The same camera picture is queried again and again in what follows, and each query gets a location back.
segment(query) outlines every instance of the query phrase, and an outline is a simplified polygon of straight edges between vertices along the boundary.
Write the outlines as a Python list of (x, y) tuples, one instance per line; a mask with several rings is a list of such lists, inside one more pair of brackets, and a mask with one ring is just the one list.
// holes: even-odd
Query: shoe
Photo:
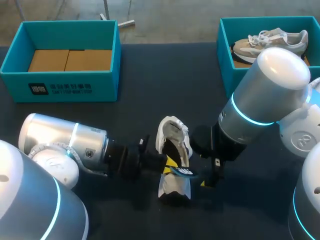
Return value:
[[(178, 167), (189, 167), (192, 148), (188, 128), (175, 116), (166, 116), (159, 125), (155, 148), (174, 160)], [(190, 179), (174, 173), (161, 175), (159, 199), (166, 204), (181, 205), (191, 199)]]
[(267, 48), (278, 47), (287, 49), (301, 57), (308, 46), (308, 32), (288, 33), (280, 28), (261, 31), (259, 35), (249, 35), (247, 39), (236, 41), (231, 49), (235, 60), (252, 64), (258, 55)]

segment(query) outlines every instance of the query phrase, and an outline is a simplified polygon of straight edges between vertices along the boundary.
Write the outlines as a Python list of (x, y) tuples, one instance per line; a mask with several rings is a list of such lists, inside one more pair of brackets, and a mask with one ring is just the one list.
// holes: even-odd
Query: shoe tongue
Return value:
[(288, 35), (286, 33), (280, 33), (277, 35), (269, 36), (269, 40), (283, 39), (285, 42), (288, 41)]

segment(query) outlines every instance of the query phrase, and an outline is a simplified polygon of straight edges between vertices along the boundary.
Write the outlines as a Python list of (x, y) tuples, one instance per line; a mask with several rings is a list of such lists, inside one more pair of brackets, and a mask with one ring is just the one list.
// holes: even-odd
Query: shoelace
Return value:
[(251, 46), (256, 46), (258, 43), (263, 43), (263, 44), (270, 44), (271, 41), (269, 39), (269, 35), (265, 36), (264, 33), (266, 33), (268, 31), (263, 30), (259, 33), (259, 35), (248, 35), (248, 40), (249, 40), (249, 44)]

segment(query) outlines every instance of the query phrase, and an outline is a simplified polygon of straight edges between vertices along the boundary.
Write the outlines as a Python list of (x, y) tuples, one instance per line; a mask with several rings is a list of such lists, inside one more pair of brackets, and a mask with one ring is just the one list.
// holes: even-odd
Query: teal box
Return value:
[(313, 16), (262, 16), (221, 18), (217, 37), (217, 56), (226, 96), (232, 93), (249, 68), (235, 68), (230, 46), (248, 35), (258, 35), (263, 30), (281, 28), (287, 33), (308, 32), (305, 53), (310, 63), (311, 79), (320, 77), (320, 26)]
[[(35, 50), (112, 50), (110, 71), (28, 72)], [(16, 103), (114, 102), (121, 43), (117, 21), (22, 22), (0, 68)]]

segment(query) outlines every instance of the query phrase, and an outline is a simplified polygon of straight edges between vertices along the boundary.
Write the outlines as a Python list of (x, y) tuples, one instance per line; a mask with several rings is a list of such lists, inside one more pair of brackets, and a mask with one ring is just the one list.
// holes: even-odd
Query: beige sneaker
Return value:
[(308, 32), (288, 33), (280, 28), (261, 31), (259, 35), (249, 35), (247, 39), (236, 41), (233, 46), (233, 56), (240, 62), (252, 64), (258, 55), (267, 48), (278, 47), (287, 49), (301, 57), (308, 46)]

